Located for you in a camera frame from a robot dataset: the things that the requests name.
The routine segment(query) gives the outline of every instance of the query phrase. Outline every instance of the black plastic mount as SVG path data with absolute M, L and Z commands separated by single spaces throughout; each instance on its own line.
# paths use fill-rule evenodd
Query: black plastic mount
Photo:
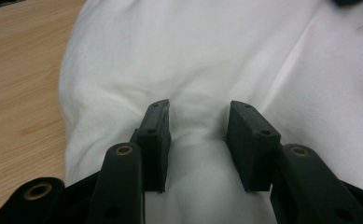
M 279 224 L 363 223 L 363 190 L 349 190 L 312 149 L 281 146 L 253 106 L 231 102 L 227 144 L 246 191 L 272 184 Z
M 144 192 L 165 190 L 169 106 L 150 105 L 130 143 L 107 150 L 100 172 L 68 188 L 52 177 L 19 187 L 1 207 L 0 224 L 144 223 Z

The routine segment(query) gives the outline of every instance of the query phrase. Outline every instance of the white fabric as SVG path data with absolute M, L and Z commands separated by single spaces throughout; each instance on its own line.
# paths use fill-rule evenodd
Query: white fabric
M 149 104 L 170 99 L 166 192 L 146 194 L 147 224 L 275 223 L 269 193 L 243 191 L 223 141 L 230 101 L 363 188 L 363 3 L 89 0 L 59 96 L 67 185 L 98 171 Z

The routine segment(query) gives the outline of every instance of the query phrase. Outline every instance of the black plastic tab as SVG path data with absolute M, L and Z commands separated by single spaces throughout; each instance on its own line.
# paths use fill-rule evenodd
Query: black plastic tab
M 53 177 L 41 177 L 20 186 L 0 209 L 2 223 L 58 223 L 64 184 Z
M 280 133 L 252 106 L 230 103 L 227 145 L 245 191 L 271 187 L 270 153 L 280 145 Z
M 141 149 L 133 143 L 107 150 L 85 223 L 144 223 Z
M 279 224 L 363 223 L 363 207 L 312 149 L 286 145 L 273 157 L 282 175 L 271 196 Z
M 142 149 L 145 191 L 164 192 L 172 136 L 169 131 L 169 100 L 150 105 L 131 141 Z

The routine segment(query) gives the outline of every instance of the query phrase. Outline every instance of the wood grain surface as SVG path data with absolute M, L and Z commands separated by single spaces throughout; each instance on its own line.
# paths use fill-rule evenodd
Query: wood grain surface
M 83 0 L 0 7 L 0 206 L 25 182 L 63 178 L 58 76 Z

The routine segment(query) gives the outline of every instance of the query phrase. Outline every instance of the wrinkled white sheet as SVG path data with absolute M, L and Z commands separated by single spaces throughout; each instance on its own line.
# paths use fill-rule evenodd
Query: wrinkled white sheet
M 363 188 L 363 3 L 89 0 L 59 97 L 66 184 L 98 171 L 147 106 L 170 99 L 166 192 L 146 194 L 147 223 L 275 223 L 269 193 L 243 191 L 223 141 L 230 101 Z

